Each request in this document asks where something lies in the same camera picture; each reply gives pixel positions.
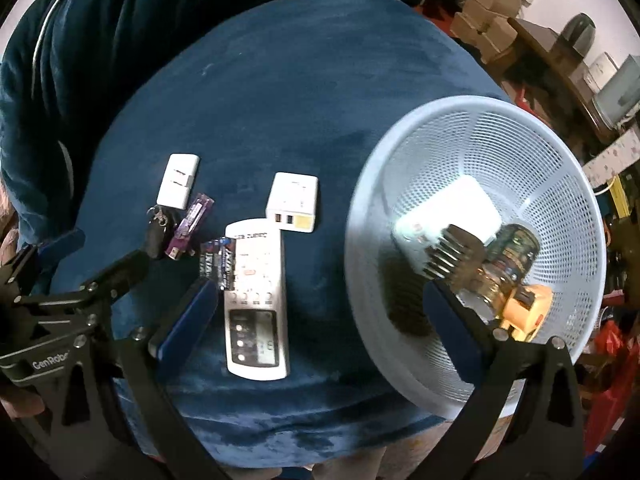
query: car key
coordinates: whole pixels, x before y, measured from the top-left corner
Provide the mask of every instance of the car key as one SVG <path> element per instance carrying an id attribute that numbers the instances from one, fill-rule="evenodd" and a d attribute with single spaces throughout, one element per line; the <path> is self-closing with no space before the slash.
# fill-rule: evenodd
<path id="1" fill-rule="evenodd" d="M 154 215 L 146 228 L 144 250 L 152 260 L 159 260 L 174 234 L 175 220 L 167 207 L 156 205 L 147 211 L 151 212 Z"/>

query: red bag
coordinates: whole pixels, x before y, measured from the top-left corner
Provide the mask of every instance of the red bag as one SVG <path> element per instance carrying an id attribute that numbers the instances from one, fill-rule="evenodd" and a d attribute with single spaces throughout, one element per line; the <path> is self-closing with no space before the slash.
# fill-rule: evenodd
<path id="1" fill-rule="evenodd" d="M 609 434 L 616 421 L 622 416 L 626 405 L 631 398 L 631 393 L 638 372 L 638 355 L 640 346 L 634 343 L 630 351 L 627 351 L 622 368 L 616 373 L 613 384 L 606 392 L 593 396 L 591 413 L 584 428 L 584 455 L 594 453 L 597 447 Z"/>
<path id="2" fill-rule="evenodd" d="M 608 354 L 612 357 L 615 357 L 625 345 L 620 328 L 611 319 L 600 329 L 593 343 L 598 354 Z"/>

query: mesh basket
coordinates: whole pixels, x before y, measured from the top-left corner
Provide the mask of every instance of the mesh basket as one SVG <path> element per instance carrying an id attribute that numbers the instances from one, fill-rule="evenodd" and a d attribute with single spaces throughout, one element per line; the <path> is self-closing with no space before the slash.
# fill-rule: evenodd
<path id="1" fill-rule="evenodd" d="M 474 177 L 502 222 L 530 226 L 541 250 L 527 276 L 553 303 L 535 342 L 561 336 L 575 361 L 602 298 L 602 220 L 579 163 L 542 122 L 514 105 L 479 96 L 416 108 L 378 143 L 351 200 L 345 275 L 353 315 L 373 362 L 393 387 L 431 413 L 455 418 L 473 386 L 458 377 L 437 335 L 401 333 L 390 306 L 422 311 L 423 280 L 392 241 L 395 222 L 460 175 Z M 513 413 L 521 384 L 502 415 Z"/>

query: white charger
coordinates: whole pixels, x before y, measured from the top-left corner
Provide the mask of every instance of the white charger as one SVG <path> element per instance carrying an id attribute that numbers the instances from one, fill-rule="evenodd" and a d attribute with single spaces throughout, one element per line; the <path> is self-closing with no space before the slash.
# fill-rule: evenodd
<path id="1" fill-rule="evenodd" d="M 393 238 L 414 272 L 424 274 L 428 260 L 424 250 L 438 243 L 449 224 L 470 232 L 486 245 L 500 229 L 502 218 L 476 179 L 470 175 L 458 177 L 394 225 Z"/>
<path id="2" fill-rule="evenodd" d="M 173 153 L 164 170 L 156 203 L 185 209 L 200 157 L 190 153 Z"/>
<path id="3" fill-rule="evenodd" d="M 316 223 L 318 178 L 276 173 L 267 201 L 266 217 L 285 231 L 310 233 Z"/>

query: remote control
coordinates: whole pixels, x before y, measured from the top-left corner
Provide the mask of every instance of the remote control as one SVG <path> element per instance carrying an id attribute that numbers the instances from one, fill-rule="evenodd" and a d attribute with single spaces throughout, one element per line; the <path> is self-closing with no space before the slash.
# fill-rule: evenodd
<path id="1" fill-rule="evenodd" d="M 224 291 L 226 367 L 240 377 L 273 381 L 289 374 L 284 252 L 266 218 L 229 224 L 236 240 L 233 289 Z"/>

